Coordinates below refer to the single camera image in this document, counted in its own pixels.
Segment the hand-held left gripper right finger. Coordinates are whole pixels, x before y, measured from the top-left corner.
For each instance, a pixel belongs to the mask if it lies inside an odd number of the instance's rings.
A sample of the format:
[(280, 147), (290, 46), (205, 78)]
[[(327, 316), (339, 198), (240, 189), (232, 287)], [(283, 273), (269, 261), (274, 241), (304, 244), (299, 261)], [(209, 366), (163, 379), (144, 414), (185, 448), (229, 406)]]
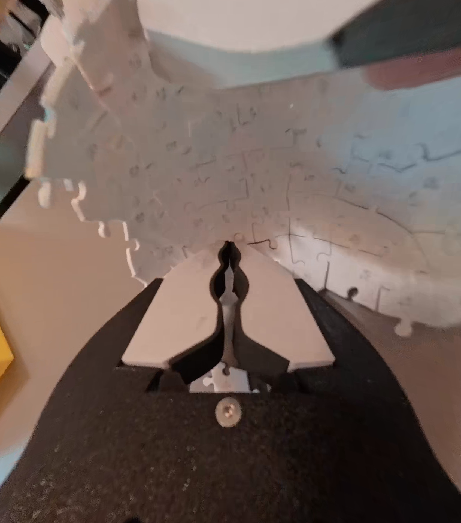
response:
[(273, 385), (295, 371), (333, 365), (336, 359), (292, 274), (247, 244), (230, 247), (238, 367)]

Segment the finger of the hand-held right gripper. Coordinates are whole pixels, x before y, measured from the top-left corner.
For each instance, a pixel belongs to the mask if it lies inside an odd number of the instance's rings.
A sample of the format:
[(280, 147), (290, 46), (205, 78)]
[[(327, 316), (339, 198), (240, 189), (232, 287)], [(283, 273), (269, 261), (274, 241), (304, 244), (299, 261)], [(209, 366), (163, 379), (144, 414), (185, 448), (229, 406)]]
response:
[(320, 42), (376, 1), (137, 1), (151, 36), (264, 52)]

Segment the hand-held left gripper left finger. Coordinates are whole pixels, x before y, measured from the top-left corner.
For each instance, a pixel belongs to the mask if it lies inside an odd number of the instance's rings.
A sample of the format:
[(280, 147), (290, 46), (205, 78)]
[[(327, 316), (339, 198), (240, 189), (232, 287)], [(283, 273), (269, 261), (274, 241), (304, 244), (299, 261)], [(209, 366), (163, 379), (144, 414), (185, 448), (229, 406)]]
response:
[(229, 241), (218, 241), (150, 285), (156, 292), (123, 353), (124, 365), (175, 372), (192, 383), (221, 361), (220, 297), (230, 251)]

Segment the partly built puzzle ball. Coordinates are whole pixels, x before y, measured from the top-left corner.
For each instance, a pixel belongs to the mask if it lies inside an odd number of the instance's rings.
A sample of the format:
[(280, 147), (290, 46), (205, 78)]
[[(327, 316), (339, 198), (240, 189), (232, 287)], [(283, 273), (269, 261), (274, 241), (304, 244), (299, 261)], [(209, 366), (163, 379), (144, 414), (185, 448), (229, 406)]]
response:
[(41, 206), (62, 182), (101, 236), (121, 222), (143, 284), (234, 240), (401, 336), (461, 324), (461, 77), (378, 90), (329, 38), (230, 53), (151, 36), (137, 1), (55, 3), (26, 157)]

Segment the white loose puzzle piece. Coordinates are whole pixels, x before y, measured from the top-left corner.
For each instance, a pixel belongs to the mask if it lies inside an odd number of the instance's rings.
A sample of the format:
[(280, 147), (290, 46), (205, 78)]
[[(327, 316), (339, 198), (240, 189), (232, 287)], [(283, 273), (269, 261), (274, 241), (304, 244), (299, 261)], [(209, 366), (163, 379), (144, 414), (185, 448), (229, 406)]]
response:
[(259, 389), (251, 389), (246, 371), (229, 367), (223, 361), (219, 362), (201, 378), (205, 390), (214, 393), (259, 393)]

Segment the person's right hand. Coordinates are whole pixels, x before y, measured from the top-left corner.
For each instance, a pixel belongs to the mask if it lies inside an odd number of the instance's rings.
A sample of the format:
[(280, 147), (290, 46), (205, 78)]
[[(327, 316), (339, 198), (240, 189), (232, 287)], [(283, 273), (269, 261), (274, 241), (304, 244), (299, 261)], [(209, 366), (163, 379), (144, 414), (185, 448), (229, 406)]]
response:
[(371, 63), (363, 67), (363, 73), (371, 87), (384, 91), (461, 77), (461, 47)]

